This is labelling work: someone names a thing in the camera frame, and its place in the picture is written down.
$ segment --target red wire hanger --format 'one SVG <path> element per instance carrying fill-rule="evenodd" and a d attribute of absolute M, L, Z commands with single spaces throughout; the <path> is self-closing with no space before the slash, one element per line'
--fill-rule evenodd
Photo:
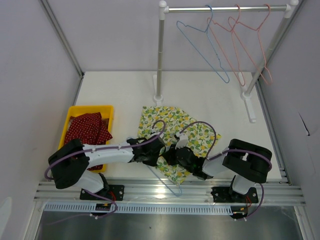
<path fill-rule="evenodd" d="M 239 43 L 241 44 L 241 46 L 242 46 L 242 48 L 244 49 L 245 53 L 248 55 L 249 59 L 251 60 L 252 64 L 253 64 L 254 67 L 256 68 L 256 70 L 260 72 L 260 75 L 261 75 L 261 77 L 263 78 L 263 80 L 265 81 L 265 83 L 266 83 L 267 85 L 270 85 L 270 84 L 272 84 L 272 82 L 273 82 L 271 73 L 270 73 L 269 69 L 267 68 L 266 56 L 265 56 L 264 48 L 263 48 L 263 45 L 262 45 L 262 42 L 261 42 L 261 37 L 260 37 L 260 29 L 261 29 L 261 27 L 263 26 L 263 24 L 265 23 L 265 21 L 267 20 L 267 18 L 269 17 L 270 12 L 271 12 L 270 5 L 269 5 L 269 4 L 265 4 L 265 5 L 268 7 L 269 12 L 268 12 L 268 14 L 267 14 L 266 17 L 264 18 L 264 20 L 261 22 L 261 24 L 260 24 L 257 28 L 250 27 L 250 26 L 248 26 L 248 25 L 246 25 L 246 24 L 244 24 L 244 23 L 242 23 L 242 22 L 239 21 L 240 16 L 241 16 L 241 8 L 240 8 L 240 6 L 239 6 L 238 4 L 236 4 L 236 6 L 237 6 L 238 9 L 239 9 L 237 19 L 234 19 L 234 18 L 231 17 L 231 16 L 228 18 L 228 24 L 229 24 L 229 26 L 230 26 L 230 29 L 227 29 L 227 28 L 225 28 L 224 26 L 222 26 L 221 24 L 219 24 L 218 22 L 214 21 L 213 18 L 211 19 L 211 21 L 213 22 L 214 25 L 218 25 L 218 26 L 220 26 L 222 29 L 224 29 L 224 30 L 226 30 L 227 32 L 231 33 L 232 44 L 233 44 L 234 52 L 235 52 L 236 59 L 237 59 L 237 68 L 238 68 L 238 71 L 241 73 L 242 78 L 243 78 L 243 80 L 244 80 L 244 83 L 243 83 L 243 84 L 241 83 L 240 78 L 239 78 L 238 75 L 236 74 L 236 72 L 235 72 L 235 70 L 234 70 L 231 62 L 229 61 L 226 53 L 224 52 L 224 50 L 223 50 L 223 48 L 222 48 L 222 46 L 221 46 L 221 44 L 220 44 L 217 36 L 215 35 L 215 33 L 214 33 L 214 31 L 212 30 L 211 26 L 209 27 L 212 35 L 214 36 L 216 42 L 218 43 L 218 46 L 220 47 L 220 49 L 221 49 L 224 57 L 226 58 L 228 64 L 230 65 L 233 73 L 235 74 L 235 76 L 236 76 L 236 78 L 237 78 L 237 80 L 239 81 L 239 84 L 240 84 L 241 86 L 244 86 L 244 85 L 246 84 L 246 81 L 245 81 L 243 72 L 242 72 L 241 69 L 240 69 L 239 54 L 238 54 L 238 50 L 237 50 L 236 45 L 235 45 L 235 38 L 234 38 L 234 36 L 236 36 L 237 40 L 238 40 Z M 264 59 L 264 69 L 266 69 L 266 71 L 268 72 L 268 75 L 269 75 L 269 77 L 270 77 L 270 82 L 268 82 L 268 81 L 266 80 L 266 78 L 263 76 L 262 71 L 259 70 L 257 64 L 255 63 L 255 61 L 252 59 L 251 55 L 249 54 L 247 48 L 246 48 L 245 45 L 241 42 L 239 36 L 237 35 L 237 33 L 236 33 L 236 31 L 235 31 L 235 26 L 236 26 L 237 24 L 240 24 L 240 25 L 242 25 L 242 26 L 244 26 L 244 27 L 246 27 L 246 28 L 249 28 L 249 29 L 257 32 L 260 49 L 261 49 L 261 52 L 262 52 L 262 55 L 263 55 L 263 59 Z"/>

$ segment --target clothes rack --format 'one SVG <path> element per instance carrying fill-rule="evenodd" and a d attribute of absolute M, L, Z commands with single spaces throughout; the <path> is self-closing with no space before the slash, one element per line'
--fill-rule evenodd
<path fill-rule="evenodd" d="M 265 59 L 268 62 L 271 54 L 273 53 L 278 42 L 282 38 L 287 25 L 290 21 L 292 14 L 295 12 L 295 8 L 298 5 L 299 0 L 290 0 L 289 4 L 285 5 L 270 5 L 271 12 L 284 12 L 284 16 L 279 24 L 266 52 Z M 263 6 L 241 6 L 240 10 L 242 12 L 268 12 L 269 7 Z M 163 96 L 161 94 L 161 83 L 162 83 L 162 64 L 163 64 L 163 50 L 164 50 L 164 30 L 165 30 L 165 19 L 166 14 L 169 13 L 207 13 L 207 12 L 238 12 L 238 6 L 226 6 L 226 7 L 169 7 L 166 1 L 161 0 L 159 2 L 159 35 L 158 35 L 158 57 L 157 57 L 157 73 L 153 76 L 153 82 L 155 86 L 154 101 L 160 105 L 163 101 Z M 253 78 L 249 85 L 242 87 L 241 98 L 245 103 L 245 108 L 251 123 L 256 122 L 256 115 L 251 103 L 251 92 L 254 88 L 257 80 L 259 79 L 261 71 L 264 69 L 265 60 L 262 59 L 258 64 L 258 69 L 253 75 Z"/>

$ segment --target yellow tray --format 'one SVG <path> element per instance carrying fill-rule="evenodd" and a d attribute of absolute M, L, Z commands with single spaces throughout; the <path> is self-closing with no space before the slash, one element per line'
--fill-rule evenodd
<path fill-rule="evenodd" d="M 64 127 L 62 131 L 62 135 L 60 138 L 60 143 L 58 150 L 63 147 L 65 142 L 65 136 L 67 133 L 68 124 L 70 121 L 70 117 L 78 117 L 83 114 L 94 114 L 94 113 L 101 113 L 103 119 L 109 119 L 108 122 L 108 131 L 111 133 L 112 122 L 114 119 L 114 107 L 111 105 L 95 105 L 95 106 L 71 106 L 69 107 L 68 114 L 66 116 Z M 93 170 L 94 173 L 102 173 L 106 171 L 107 165 L 104 164 L 101 170 Z"/>

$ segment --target gray wall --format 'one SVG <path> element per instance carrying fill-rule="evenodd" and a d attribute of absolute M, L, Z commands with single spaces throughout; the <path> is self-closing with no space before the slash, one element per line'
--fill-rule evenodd
<path fill-rule="evenodd" d="M 269 65 L 274 84 L 263 88 L 290 179 L 302 186 L 316 239 L 320 239 L 319 10 L 320 1 L 307 0 Z"/>
<path fill-rule="evenodd" d="M 65 35 L 84 71 L 156 70 L 158 52 L 158 12 L 159 0 L 50 0 L 54 13 L 60 20 Z M 268 0 L 269 4 L 287 4 L 289 0 Z M 167 0 L 171 7 L 202 7 L 207 4 L 220 6 L 263 5 L 265 0 Z M 243 12 L 241 20 L 258 27 L 266 16 L 264 13 Z M 166 15 L 164 33 L 164 70 L 203 71 L 211 70 L 201 56 L 193 49 L 177 29 L 177 20 L 198 28 L 206 27 L 210 13 L 170 13 Z M 237 13 L 215 13 L 214 19 L 224 26 L 228 16 Z M 264 48 L 277 29 L 283 12 L 272 12 L 261 29 Z M 224 50 L 230 56 L 233 66 L 237 66 L 230 33 L 219 26 L 213 27 Z M 256 61 L 262 57 L 256 32 L 237 26 L 236 31 L 247 45 Z M 194 41 L 209 61 L 220 70 L 215 53 L 204 33 L 193 29 L 186 34 Z M 218 51 L 222 67 L 230 70 L 224 56 Z M 255 68 L 245 52 L 239 49 L 240 68 L 254 72 Z"/>
<path fill-rule="evenodd" d="M 0 1 L 0 33 L 0 203 L 13 199 L 2 239 L 19 240 L 79 78 L 37 0 Z"/>

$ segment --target red polka dot cloth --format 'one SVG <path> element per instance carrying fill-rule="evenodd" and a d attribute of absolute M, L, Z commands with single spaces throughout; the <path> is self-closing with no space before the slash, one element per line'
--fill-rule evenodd
<path fill-rule="evenodd" d="M 82 144 L 104 145 L 112 139 L 101 113 L 86 113 L 73 118 L 69 130 L 65 134 L 64 144 L 73 139 L 80 139 Z M 88 170 L 101 170 L 103 165 L 97 165 Z"/>

